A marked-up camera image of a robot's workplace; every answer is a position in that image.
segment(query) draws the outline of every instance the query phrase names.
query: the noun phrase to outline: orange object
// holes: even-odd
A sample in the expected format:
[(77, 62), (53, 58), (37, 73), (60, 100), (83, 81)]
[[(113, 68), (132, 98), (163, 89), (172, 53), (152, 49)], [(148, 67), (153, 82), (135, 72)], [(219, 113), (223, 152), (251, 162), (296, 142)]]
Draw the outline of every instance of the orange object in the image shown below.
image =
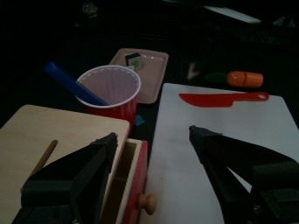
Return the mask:
[(228, 72), (227, 83), (232, 87), (240, 88), (260, 88), (264, 77), (261, 73), (249, 73), (241, 71)]

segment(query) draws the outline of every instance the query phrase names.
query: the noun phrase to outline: wooden stick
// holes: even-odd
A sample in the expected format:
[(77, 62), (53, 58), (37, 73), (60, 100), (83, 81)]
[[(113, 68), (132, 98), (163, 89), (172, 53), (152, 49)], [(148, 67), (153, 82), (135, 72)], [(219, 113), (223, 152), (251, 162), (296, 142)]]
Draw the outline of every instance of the wooden stick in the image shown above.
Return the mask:
[(52, 154), (52, 152), (53, 152), (53, 149), (54, 149), (57, 143), (58, 143), (57, 140), (52, 140), (52, 141), (50, 141), (50, 144), (49, 144), (49, 146), (48, 146), (45, 152), (44, 152), (42, 155), (41, 155), (40, 161), (38, 161), (38, 163), (36, 164), (36, 166), (34, 166), (33, 169), (32, 169), (30, 176), (32, 176), (32, 175), (33, 175), (33, 174), (34, 174), (34, 173), (44, 167), (44, 165), (45, 165), (45, 163), (46, 163), (46, 161), (48, 161), (48, 159), (49, 159), (49, 156), (50, 156), (50, 154)]

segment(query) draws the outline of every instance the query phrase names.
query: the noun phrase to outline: blue handle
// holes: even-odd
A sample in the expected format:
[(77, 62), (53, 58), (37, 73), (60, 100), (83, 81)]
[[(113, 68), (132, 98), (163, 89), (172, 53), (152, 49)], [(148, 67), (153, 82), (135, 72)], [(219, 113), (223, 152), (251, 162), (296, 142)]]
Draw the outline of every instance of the blue handle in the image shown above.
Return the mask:
[(50, 61), (45, 65), (45, 72), (50, 77), (87, 103), (99, 106), (108, 104), (72, 78), (68, 73)]

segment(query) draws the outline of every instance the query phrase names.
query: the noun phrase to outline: white cutting board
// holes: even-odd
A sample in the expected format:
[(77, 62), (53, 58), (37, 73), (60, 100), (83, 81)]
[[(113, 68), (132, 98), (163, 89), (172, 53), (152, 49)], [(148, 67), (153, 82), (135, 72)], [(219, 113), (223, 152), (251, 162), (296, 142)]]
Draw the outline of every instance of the white cutting board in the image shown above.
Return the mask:
[[(140, 223), (220, 224), (220, 205), (189, 142), (189, 126), (261, 145), (296, 161), (299, 131), (280, 96), (271, 95), (268, 101), (237, 101), (231, 108), (199, 108), (185, 103), (179, 93), (231, 91), (163, 85), (145, 185), (145, 193), (156, 194), (157, 206), (152, 216), (141, 212)], [(249, 190), (249, 184), (240, 181)]]

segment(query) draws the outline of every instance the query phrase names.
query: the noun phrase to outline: red plastic cup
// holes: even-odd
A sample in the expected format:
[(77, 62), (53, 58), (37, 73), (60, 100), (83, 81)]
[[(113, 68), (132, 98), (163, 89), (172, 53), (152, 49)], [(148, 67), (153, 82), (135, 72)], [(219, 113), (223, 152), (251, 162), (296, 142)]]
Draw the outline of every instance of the red plastic cup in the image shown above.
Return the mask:
[(141, 87), (137, 73), (124, 66), (99, 66), (88, 70), (77, 78), (77, 82), (107, 102), (107, 106), (92, 105), (76, 96), (85, 105), (87, 113), (127, 120), (132, 130), (136, 119), (136, 95)]

